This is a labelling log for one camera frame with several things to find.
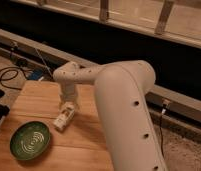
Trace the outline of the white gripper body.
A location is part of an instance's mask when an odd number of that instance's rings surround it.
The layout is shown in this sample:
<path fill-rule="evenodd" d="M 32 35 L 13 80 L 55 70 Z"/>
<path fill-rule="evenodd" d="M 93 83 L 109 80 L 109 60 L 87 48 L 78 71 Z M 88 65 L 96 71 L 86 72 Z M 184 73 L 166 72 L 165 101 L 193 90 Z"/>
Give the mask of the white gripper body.
<path fill-rule="evenodd" d="M 63 103 L 77 101 L 78 93 L 75 85 L 63 85 L 61 87 L 61 101 Z"/>

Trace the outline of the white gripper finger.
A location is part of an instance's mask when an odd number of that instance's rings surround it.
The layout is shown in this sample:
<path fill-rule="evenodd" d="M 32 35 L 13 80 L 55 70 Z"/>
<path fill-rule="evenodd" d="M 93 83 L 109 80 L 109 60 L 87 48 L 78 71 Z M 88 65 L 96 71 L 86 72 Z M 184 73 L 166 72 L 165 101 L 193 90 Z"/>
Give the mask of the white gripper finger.
<path fill-rule="evenodd" d="M 62 109 L 65 104 L 65 101 L 61 100 L 59 103 L 59 109 Z"/>

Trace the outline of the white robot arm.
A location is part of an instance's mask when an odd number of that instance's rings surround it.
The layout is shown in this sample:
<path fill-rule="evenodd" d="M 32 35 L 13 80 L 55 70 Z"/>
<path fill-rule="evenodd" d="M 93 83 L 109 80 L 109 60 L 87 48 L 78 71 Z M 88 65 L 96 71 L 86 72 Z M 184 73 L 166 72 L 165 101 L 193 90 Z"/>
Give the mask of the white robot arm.
<path fill-rule="evenodd" d="M 92 84 L 114 171 L 168 171 L 154 130 L 145 95 L 156 75 L 143 60 L 81 68 L 68 62 L 53 72 L 61 101 L 77 100 L 76 86 Z"/>

